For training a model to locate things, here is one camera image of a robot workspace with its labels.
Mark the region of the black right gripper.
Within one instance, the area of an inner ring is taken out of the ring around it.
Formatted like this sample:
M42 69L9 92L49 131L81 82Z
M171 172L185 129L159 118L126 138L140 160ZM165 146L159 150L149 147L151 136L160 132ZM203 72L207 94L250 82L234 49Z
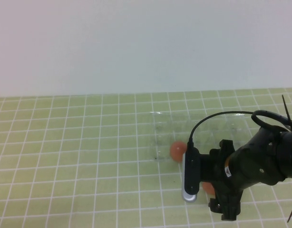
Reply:
M236 221L241 213L242 190L257 183L275 185L284 181L274 151L277 141L274 134L264 128L235 150L232 140L221 140L220 156L215 168L215 198L210 198L208 207L213 213L222 214L222 221ZM240 190L221 193L217 190Z

